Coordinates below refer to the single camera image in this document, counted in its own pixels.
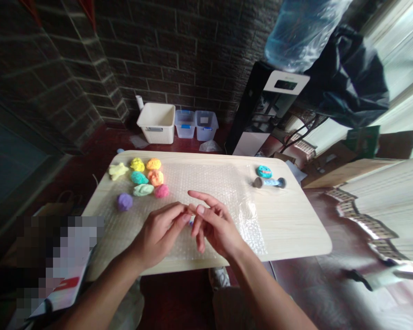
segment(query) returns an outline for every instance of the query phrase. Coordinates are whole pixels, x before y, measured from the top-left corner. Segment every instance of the plastic container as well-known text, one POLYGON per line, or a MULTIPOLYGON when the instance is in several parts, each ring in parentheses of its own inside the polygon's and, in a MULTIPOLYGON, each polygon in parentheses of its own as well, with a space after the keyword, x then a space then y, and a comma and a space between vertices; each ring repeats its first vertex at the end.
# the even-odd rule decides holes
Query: plastic container
POLYGON ((146 103, 136 122, 148 143, 172 144, 176 107, 172 104, 146 103))
POLYGON ((268 62, 301 73, 320 57, 352 0, 284 0, 265 45, 268 62))
POLYGON ((198 141, 213 140, 219 128, 216 114, 212 111, 196 111, 196 127, 198 141))
POLYGON ((194 112, 190 110, 176 110, 174 125, 178 131, 178 137, 193 138, 196 128, 194 112))

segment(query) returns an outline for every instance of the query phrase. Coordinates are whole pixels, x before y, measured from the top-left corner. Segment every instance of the table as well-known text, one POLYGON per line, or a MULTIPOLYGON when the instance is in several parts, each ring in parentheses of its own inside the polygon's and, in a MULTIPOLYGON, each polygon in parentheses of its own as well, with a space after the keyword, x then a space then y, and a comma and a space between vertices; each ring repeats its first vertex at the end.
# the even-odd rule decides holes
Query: table
MULTIPOLYGON (((217 154, 190 154, 130 150, 113 158, 112 164, 129 164, 134 157, 143 160, 159 158, 163 164, 212 164, 212 165, 250 165, 252 180, 257 175, 259 165, 267 166, 278 176, 286 179, 285 189, 267 187, 253 190, 258 221, 262 230, 267 254, 259 256, 262 261, 292 259, 330 253, 332 242, 320 219, 309 203, 298 182, 285 162, 274 158, 240 157, 217 154)), ((98 205, 111 189, 112 181, 108 173, 104 175, 95 193, 87 204, 83 216, 96 215, 98 205)), ((164 260, 157 266, 146 270, 143 275, 195 270, 200 268, 228 265, 222 258, 200 260, 164 260)), ((90 263, 87 280, 94 281, 103 271, 101 265, 90 263)))

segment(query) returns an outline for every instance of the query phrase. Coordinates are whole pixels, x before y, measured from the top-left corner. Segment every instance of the floor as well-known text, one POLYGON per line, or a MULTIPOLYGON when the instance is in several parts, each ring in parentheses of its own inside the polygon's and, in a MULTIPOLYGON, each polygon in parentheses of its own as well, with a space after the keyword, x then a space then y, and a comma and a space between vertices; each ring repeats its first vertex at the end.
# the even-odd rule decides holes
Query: floor
MULTIPOLYGON (((56 179, 27 209, 32 215, 64 190, 82 195, 84 207, 118 148, 133 149, 129 138, 138 132, 107 129, 89 145, 85 156, 72 158, 56 179)), ((219 129, 216 142, 223 146, 228 131, 219 129)), ((198 152, 200 143, 178 139, 174 144, 150 145, 144 150, 198 152)), ((384 269, 366 244, 357 224, 340 218, 336 201, 323 190, 305 193, 333 242, 332 253, 264 263, 277 282, 313 320, 319 329, 413 329, 413 281, 406 280, 369 292, 363 284, 345 277, 345 270, 362 272, 384 269)), ((229 269, 231 283, 238 285, 229 269)), ((141 290, 145 309, 139 329, 214 329, 212 291, 206 270, 144 276, 141 290)))

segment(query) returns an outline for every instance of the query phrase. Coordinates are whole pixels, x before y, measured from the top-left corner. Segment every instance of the forearm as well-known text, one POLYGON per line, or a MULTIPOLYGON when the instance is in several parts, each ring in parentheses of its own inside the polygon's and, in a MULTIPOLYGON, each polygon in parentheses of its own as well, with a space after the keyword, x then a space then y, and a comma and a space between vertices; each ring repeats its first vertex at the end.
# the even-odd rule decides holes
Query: forearm
POLYGON ((140 272, 134 259, 118 255, 54 329, 107 329, 140 272))
POLYGON ((228 261, 260 329, 316 329, 246 244, 228 261))

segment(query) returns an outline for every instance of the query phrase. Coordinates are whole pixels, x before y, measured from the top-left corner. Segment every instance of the storage bin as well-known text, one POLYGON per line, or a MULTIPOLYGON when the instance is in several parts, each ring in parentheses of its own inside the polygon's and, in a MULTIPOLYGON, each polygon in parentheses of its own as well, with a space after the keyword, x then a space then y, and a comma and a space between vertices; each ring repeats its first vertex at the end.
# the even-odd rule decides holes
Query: storage bin
POLYGON ((146 103, 136 122, 148 143, 172 144, 176 107, 172 104, 146 103))
POLYGON ((174 125, 180 138, 193 138, 196 122, 194 112, 190 110, 176 110, 176 121, 174 125))
POLYGON ((219 128, 216 114, 212 111, 196 111, 197 140, 209 141, 214 139, 219 128))

